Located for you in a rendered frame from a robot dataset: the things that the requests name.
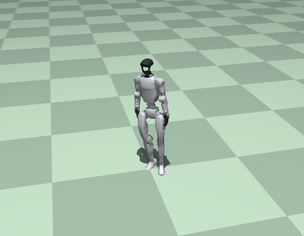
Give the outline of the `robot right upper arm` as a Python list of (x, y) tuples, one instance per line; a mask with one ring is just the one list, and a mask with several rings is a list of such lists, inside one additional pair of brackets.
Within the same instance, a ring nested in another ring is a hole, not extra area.
[(135, 96), (135, 97), (138, 97), (138, 98), (141, 97), (141, 92), (140, 92), (140, 87), (139, 87), (139, 81), (138, 81), (140, 76), (141, 76), (141, 75), (138, 75), (138, 76), (136, 76), (136, 77), (134, 78), (135, 89), (136, 89), (136, 92), (135, 92), (134, 96)]

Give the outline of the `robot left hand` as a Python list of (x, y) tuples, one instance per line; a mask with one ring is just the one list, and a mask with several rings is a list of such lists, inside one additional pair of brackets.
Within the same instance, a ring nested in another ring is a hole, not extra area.
[(167, 117), (167, 115), (164, 115), (164, 118), (165, 118), (164, 126), (166, 127), (169, 117)]

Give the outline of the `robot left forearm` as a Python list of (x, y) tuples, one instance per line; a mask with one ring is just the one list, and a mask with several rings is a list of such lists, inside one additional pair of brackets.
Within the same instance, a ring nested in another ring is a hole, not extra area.
[(164, 97), (164, 102), (161, 103), (162, 105), (162, 110), (163, 110), (163, 114), (167, 115), (167, 117), (169, 116), (169, 112), (168, 112), (168, 107), (167, 107), (167, 99), (166, 97)]

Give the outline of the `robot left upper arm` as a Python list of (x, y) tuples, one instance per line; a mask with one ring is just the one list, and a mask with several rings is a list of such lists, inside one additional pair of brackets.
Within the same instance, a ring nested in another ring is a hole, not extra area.
[(159, 93), (161, 96), (159, 96), (159, 102), (164, 102), (164, 97), (166, 96), (166, 90), (165, 90), (165, 81), (162, 78), (155, 78), (155, 83), (159, 88)]

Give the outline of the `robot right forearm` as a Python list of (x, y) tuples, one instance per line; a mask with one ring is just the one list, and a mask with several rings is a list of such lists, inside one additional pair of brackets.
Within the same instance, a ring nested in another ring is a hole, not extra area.
[[(135, 109), (138, 109), (139, 111), (139, 107), (140, 107), (140, 98), (135, 97)], [(134, 109), (134, 111), (135, 111)]]

